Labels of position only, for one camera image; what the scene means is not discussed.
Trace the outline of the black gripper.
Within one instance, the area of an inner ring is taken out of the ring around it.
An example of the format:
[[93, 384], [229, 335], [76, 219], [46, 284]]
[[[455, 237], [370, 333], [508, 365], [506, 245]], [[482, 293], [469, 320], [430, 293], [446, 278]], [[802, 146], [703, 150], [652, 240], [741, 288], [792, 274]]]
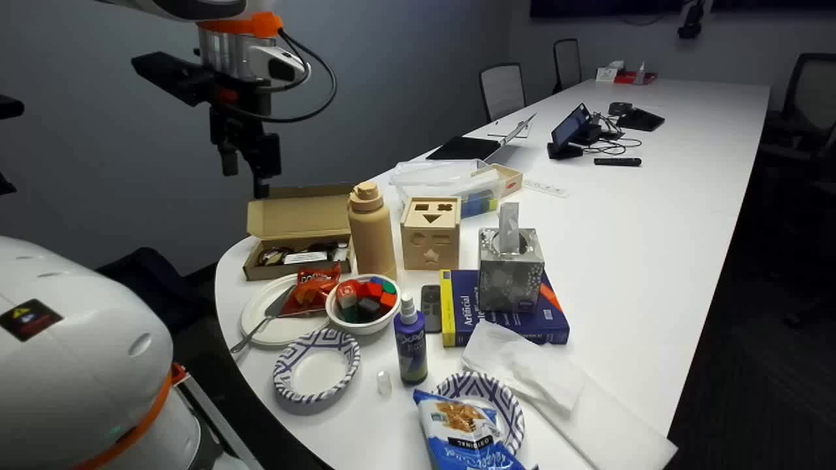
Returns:
[[278, 135], [267, 133], [254, 118], [241, 118], [221, 107], [209, 111], [209, 139], [220, 151], [221, 173], [234, 176], [237, 159], [244, 159], [254, 173], [254, 199], [269, 197], [267, 177], [282, 173]]

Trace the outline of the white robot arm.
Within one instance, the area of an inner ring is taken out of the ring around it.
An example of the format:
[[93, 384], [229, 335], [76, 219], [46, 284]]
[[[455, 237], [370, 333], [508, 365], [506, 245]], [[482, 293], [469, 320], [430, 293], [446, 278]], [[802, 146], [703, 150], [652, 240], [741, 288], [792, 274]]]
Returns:
[[0, 470], [261, 470], [126, 284], [0, 237]]

